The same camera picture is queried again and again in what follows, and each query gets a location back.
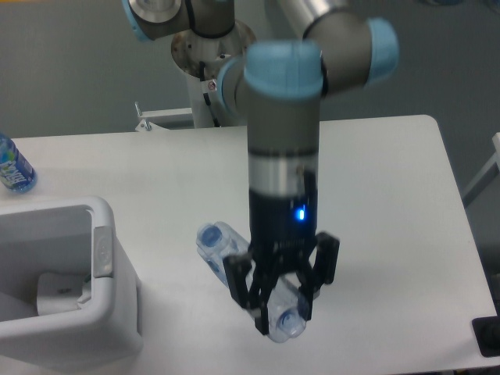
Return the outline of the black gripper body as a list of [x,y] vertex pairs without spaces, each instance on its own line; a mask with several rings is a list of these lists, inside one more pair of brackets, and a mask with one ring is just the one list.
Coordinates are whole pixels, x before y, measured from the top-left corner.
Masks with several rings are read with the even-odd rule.
[[272,269],[279,255],[309,258],[316,246],[317,206],[317,190],[292,197],[249,191],[252,257],[258,269]]

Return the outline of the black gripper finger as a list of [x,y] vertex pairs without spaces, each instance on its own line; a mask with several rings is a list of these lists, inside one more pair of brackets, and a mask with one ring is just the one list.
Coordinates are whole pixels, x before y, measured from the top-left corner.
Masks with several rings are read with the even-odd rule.
[[291,265],[287,273],[294,273],[298,278],[299,295],[307,303],[306,307],[299,309],[305,321],[312,319],[313,300],[320,294],[321,287],[334,281],[339,249],[339,239],[322,231],[305,246],[291,253]]
[[245,254],[228,255],[223,259],[223,267],[232,299],[252,314],[255,328],[267,335],[270,295],[278,278],[284,275],[284,260],[251,249]]

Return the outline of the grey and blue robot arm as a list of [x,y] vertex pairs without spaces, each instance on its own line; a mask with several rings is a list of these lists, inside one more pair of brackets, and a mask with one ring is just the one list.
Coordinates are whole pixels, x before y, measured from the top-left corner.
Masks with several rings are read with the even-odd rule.
[[199,251],[257,330],[279,342],[302,332],[338,257],[338,240],[316,229],[320,102],[387,78],[399,56],[393,26],[346,1],[280,7],[294,39],[257,41],[232,1],[123,3],[139,39],[173,37],[172,57],[198,82],[195,123],[247,127],[249,246],[201,241]]

